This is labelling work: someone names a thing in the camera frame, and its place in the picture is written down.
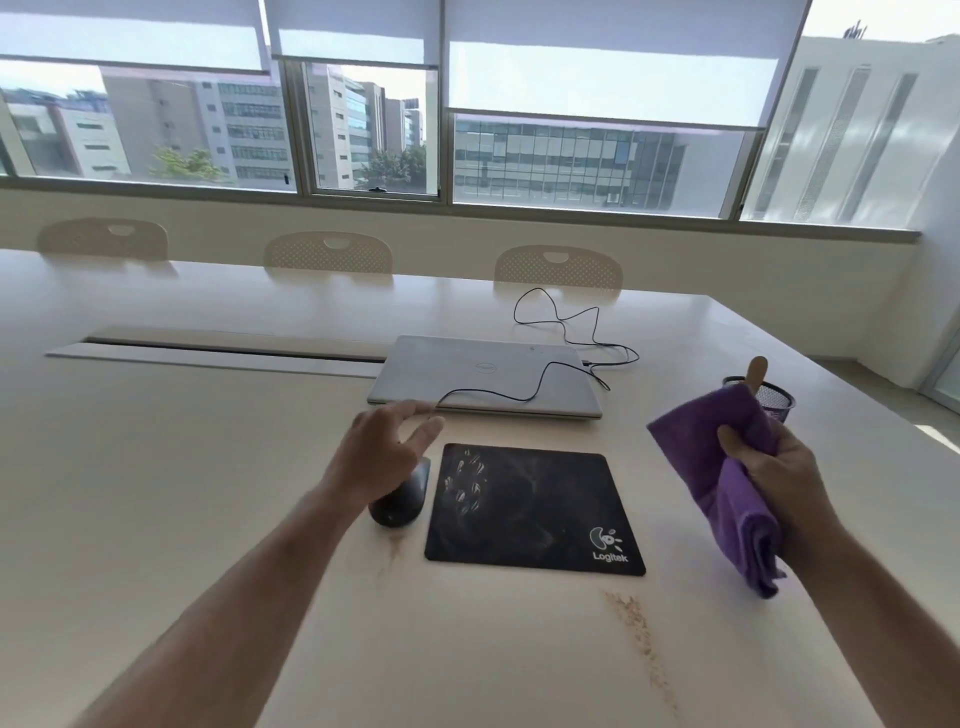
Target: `black mouse pad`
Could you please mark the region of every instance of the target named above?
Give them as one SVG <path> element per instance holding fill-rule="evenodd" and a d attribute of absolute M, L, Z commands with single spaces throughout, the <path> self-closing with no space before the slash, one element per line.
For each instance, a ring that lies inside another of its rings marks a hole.
<path fill-rule="evenodd" d="M 431 561 L 642 576 L 603 455 L 450 443 L 437 479 Z"/>

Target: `computer mouse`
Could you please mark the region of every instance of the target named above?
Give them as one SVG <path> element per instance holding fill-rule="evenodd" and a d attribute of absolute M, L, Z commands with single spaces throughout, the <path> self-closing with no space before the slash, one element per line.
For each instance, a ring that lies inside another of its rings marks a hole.
<path fill-rule="evenodd" d="M 387 528 L 401 528 L 420 515 L 426 500 L 426 479 L 430 475 L 430 458 L 422 457 L 410 477 L 396 490 L 370 504 L 373 520 Z"/>

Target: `laptop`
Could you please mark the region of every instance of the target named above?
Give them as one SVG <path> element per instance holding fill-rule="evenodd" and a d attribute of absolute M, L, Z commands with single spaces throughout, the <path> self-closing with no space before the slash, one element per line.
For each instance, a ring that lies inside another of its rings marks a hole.
<path fill-rule="evenodd" d="M 544 373 L 551 361 L 580 371 L 553 365 Z M 436 402 L 452 389 L 488 389 L 526 399 L 537 390 L 541 374 L 540 391 L 528 402 L 483 392 L 457 392 L 438 409 L 594 420 L 603 415 L 593 379 L 572 347 L 436 336 L 398 337 L 367 401 Z"/>

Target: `roller blind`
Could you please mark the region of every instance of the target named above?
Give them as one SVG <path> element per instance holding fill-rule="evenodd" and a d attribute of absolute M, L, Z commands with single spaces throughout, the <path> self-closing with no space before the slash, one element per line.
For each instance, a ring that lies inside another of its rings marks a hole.
<path fill-rule="evenodd" d="M 266 0 L 275 57 L 436 66 L 440 0 Z"/>
<path fill-rule="evenodd" d="M 0 0 L 0 57 L 269 70 L 257 0 Z"/>
<path fill-rule="evenodd" d="M 446 0 L 459 109 L 755 127 L 804 0 Z"/>

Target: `folded cloth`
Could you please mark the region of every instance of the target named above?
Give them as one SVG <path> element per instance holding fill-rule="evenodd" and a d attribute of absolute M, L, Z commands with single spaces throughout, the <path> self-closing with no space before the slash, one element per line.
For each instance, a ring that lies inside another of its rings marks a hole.
<path fill-rule="evenodd" d="M 743 441 L 767 454 L 777 435 L 746 384 L 736 384 L 681 404 L 647 429 L 686 483 L 710 521 L 720 550 L 747 584 L 764 599 L 778 591 L 780 524 L 756 491 L 743 465 L 724 453 L 717 428 L 730 425 Z"/>

